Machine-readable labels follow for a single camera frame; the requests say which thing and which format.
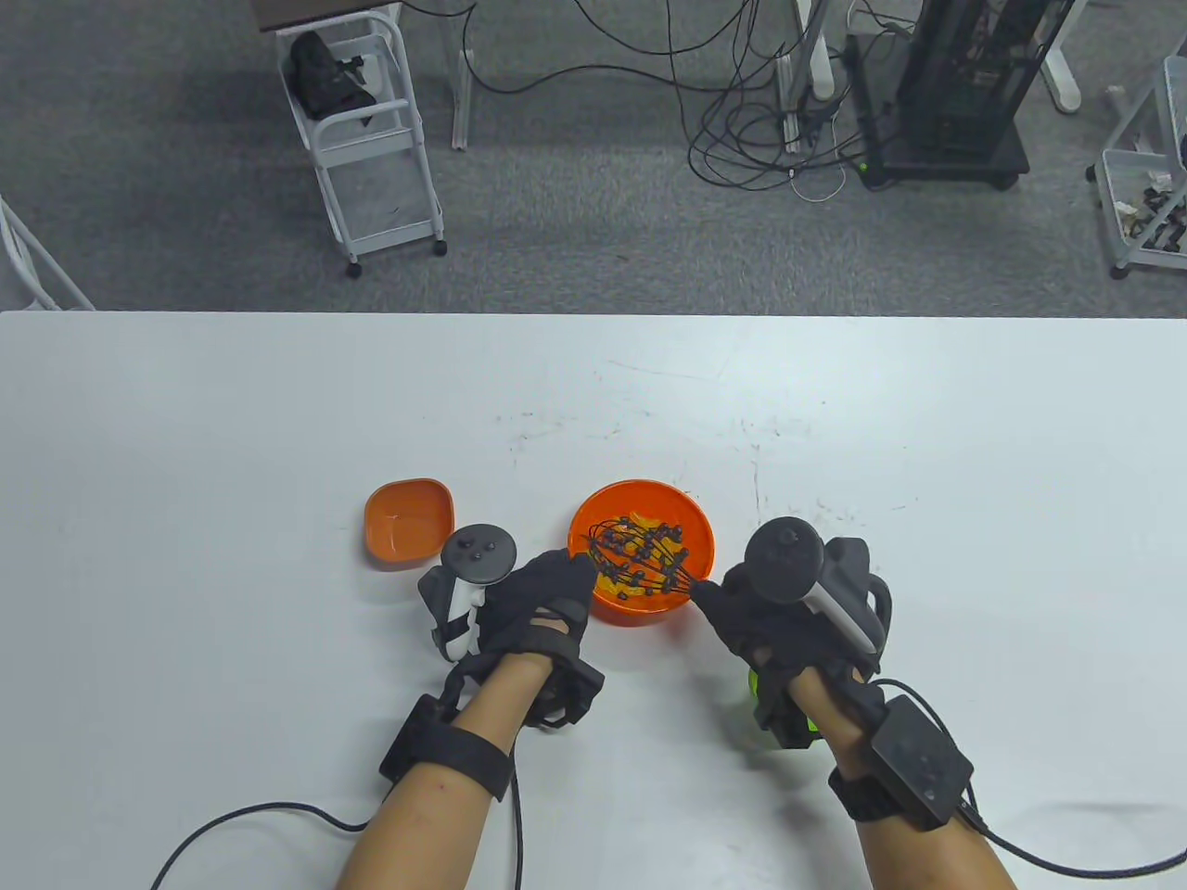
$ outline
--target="wrist tracker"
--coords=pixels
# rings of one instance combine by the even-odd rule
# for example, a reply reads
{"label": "wrist tracker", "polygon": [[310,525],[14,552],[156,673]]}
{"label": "wrist tracker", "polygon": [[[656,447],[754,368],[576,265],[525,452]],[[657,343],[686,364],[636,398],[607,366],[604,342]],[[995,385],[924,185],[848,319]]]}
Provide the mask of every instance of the wrist tracker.
{"label": "wrist tracker", "polygon": [[906,695],[887,701],[881,686],[858,682],[852,667],[843,662],[825,666],[821,674],[830,692],[869,736],[865,759],[870,776],[921,831],[946,825],[972,777],[969,758]]}

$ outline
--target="forearm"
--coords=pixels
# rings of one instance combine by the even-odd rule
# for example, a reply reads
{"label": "forearm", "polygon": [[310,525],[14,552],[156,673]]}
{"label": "forearm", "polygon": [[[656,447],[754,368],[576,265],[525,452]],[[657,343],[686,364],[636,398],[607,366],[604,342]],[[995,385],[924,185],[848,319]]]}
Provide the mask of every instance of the forearm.
{"label": "forearm", "polygon": [[[814,669],[792,697],[819,727],[845,780],[867,774],[862,729],[832,701]],[[964,820],[923,832],[902,816],[859,822],[857,835],[875,890],[1016,890],[989,843]]]}
{"label": "forearm", "polygon": [[[509,754],[551,672],[542,655],[506,656],[453,725]],[[472,778],[418,763],[363,832],[338,890],[463,890],[490,800]]]}

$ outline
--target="whisk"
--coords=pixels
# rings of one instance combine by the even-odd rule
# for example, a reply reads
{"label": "whisk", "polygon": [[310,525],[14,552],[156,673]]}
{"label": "whisk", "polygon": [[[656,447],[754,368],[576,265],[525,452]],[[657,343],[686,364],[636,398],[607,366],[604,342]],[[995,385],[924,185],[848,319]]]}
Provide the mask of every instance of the whisk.
{"label": "whisk", "polygon": [[[615,584],[628,585],[634,596],[647,597],[688,596],[697,583],[684,567],[688,549],[678,546],[683,538],[679,526],[647,528],[630,516],[598,522],[586,535],[589,555],[598,573]],[[620,591],[617,596],[629,599],[631,595]]]}

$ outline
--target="white table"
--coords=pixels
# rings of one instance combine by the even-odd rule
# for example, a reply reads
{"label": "white table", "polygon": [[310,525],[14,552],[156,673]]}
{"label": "white table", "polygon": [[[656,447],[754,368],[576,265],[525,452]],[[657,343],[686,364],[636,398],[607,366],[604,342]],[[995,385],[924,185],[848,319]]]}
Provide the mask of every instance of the white table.
{"label": "white table", "polygon": [[[417,576],[362,555],[367,496],[413,476],[523,557],[628,476],[697,496],[718,571],[783,513],[862,535],[896,597],[886,667],[991,825],[1081,866],[1170,854],[1185,380],[1179,322],[2,316],[5,885],[146,888],[256,801],[369,815],[445,674]],[[692,608],[584,651],[589,717],[520,743],[526,888],[863,885],[826,752],[770,749]],[[508,810],[472,888],[510,886]],[[166,890],[324,890],[349,845],[261,816]]]}

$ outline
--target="white desk leg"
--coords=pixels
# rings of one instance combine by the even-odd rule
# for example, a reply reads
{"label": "white desk leg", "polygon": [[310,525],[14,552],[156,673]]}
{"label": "white desk leg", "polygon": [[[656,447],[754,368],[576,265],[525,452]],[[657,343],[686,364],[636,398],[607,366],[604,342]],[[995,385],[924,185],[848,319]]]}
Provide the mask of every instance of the white desk leg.
{"label": "white desk leg", "polygon": [[1067,66],[1067,58],[1064,57],[1064,38],[1075,27],[1075,20],[1080,18],[1087,4],[1088,0],[1075,0],[1042,63],[1042,78],[1047,82],[1055,107],[1064,114],[1075,114],[1080,110],[1081,101],[1080,88],[1075,83],[1072,69]]}
{"label": "white desk leg", "polygon": [[[807,21],[812,14],[812,0],[795,0],[799,6],[799,20]],[[829,63],[829,47],[824,44],[824,34],[812,46],[812,94],[821,102],[832,98],[837,89],[837,82],[832,76],[832,65]]]}
{"label": "white desk leg", "polygon": [[[779,110],[783,116],[783,148],[788,154],[800,151],[800,123],[794,114],[808,82],[818,98],[832,96],[836,84],[829,64],[829,50],[824,45],[824,23],[829,13],[829,0],[794,0],[796,49],[775,59],[775,87]],[[813,47],[811,52],[806,46]],[[824,59],[824,70],[818,71],[818,53]]]}
{"label": "white desk leg", "polygon": [[445,53],[445,72],[449,76],[450,91],[453,94],[453,140],[451,145],[464,152],[470,145],[470,97],[474,95],[474,50],[463,50],[462,39],[455,27],[459,19],[437,19],[437,33],[440,36],[442,51]]}

